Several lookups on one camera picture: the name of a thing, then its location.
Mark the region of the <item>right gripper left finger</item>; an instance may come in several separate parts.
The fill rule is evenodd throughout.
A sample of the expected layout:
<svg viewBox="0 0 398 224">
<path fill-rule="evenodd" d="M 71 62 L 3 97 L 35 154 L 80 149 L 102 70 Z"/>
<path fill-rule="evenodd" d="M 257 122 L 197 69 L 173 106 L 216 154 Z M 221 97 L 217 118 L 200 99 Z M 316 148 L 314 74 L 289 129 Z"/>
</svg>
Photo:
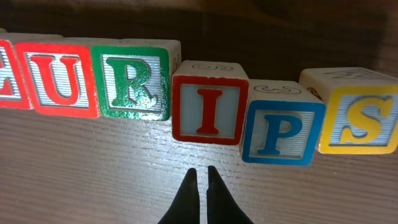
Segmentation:
<svg viewBox="0 0 398 224">
<path fill-rule="evenodd" d="M 187 170 L 173 202 L 158 224 L 199 224 L 200 198 L 197 171 Z"/>
</svg>

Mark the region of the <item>green R block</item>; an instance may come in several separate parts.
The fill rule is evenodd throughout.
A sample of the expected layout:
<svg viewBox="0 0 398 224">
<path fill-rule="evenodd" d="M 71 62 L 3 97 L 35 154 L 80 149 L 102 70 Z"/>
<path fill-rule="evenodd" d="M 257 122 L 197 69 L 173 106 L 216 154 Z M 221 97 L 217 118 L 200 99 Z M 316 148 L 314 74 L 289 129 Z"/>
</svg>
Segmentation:
<svg viewBox="0 0 398 224">
<path fill-rule="evenodd" d="M 104 117 L 170 118 L 171 77 L 182 62 L 180 41 L 121 39 L 94 46 L 91 59 Z"/>
</svg>

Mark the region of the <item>red U block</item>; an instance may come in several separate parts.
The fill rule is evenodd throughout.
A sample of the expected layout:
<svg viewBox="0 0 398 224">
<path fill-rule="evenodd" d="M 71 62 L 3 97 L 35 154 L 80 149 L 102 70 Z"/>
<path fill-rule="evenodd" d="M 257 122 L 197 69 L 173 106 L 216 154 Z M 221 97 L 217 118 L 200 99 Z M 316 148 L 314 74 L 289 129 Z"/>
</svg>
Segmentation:
<svg viewBox="0 0 398 224">
<path fill-rule="evenodd" d="M 104 41 L 52 37 L 15 44 L 36 112 L 90 119 L 100 116 L 91 49 Z"/>
</svg>

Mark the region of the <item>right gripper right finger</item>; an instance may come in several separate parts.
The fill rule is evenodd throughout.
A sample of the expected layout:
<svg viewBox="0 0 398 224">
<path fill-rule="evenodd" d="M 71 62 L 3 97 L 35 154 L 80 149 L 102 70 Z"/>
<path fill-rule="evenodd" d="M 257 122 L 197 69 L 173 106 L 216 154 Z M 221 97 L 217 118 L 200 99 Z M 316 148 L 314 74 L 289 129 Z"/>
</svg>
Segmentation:
<svg viewBox="0 0 398 224">
<path fill-rule="evenodd" d="M 208 224 L 253 224 L 240 209 L 215 166 L 208 166 Z"/>
</svg>

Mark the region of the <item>red E block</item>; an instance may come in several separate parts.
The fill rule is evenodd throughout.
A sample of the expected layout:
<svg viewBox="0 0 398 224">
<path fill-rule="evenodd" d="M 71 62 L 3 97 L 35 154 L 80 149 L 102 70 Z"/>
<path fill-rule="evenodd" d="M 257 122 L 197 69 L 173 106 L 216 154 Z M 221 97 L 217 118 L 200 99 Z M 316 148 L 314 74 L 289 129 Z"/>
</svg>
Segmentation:
<svg viewBox="0 0 398 224">
<path fill-rule="evenodd" d="M 15 44 L 30 34 L 7 32 L 1 28 L 1 107 L 18 110 L 33 108 L 16 56 Z"/>
</svg>

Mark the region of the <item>yellow S block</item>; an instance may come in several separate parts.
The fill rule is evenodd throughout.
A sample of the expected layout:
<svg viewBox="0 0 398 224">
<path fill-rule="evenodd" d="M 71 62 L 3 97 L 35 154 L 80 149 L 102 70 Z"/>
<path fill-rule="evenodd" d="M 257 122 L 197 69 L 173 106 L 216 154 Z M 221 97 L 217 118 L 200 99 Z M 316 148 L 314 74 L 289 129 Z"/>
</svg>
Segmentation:
<svg viewBox="0 0 398 224">
<path fill-rule="evenodd" d="M 307 68 L 299 83 L 326 105 L 322 154 L 390 154 L 397 148 L 397 78 L 361 67 Z"/>
</svg>

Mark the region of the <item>red I block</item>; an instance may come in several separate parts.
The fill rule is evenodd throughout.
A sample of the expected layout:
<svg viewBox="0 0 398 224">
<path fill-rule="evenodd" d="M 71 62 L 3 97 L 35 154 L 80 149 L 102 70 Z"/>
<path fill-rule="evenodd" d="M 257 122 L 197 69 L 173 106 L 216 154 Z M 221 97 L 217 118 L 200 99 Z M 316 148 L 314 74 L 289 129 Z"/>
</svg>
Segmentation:
<svg viewBox="0 0 398 224">
<path fill-rule="evenodd" d="M 238 63 L 185 60 L 172 76 L 172 136 L 178 141 L 239 144 L 249 78 Z"/>
</svg>

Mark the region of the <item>blue P block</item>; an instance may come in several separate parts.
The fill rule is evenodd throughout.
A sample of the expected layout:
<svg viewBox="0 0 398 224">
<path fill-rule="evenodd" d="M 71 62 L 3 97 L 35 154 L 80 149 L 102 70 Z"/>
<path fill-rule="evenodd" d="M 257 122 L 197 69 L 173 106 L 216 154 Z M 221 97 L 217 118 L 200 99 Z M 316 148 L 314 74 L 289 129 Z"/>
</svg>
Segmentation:
<svg viewBox="0 0 398 224">
<path fill-rule="evenodd" d="M 318 144 L 326 106 L 297 82 L 249 80 L 244 136 L 247 163 L 307 166 Z"/>
</svg>

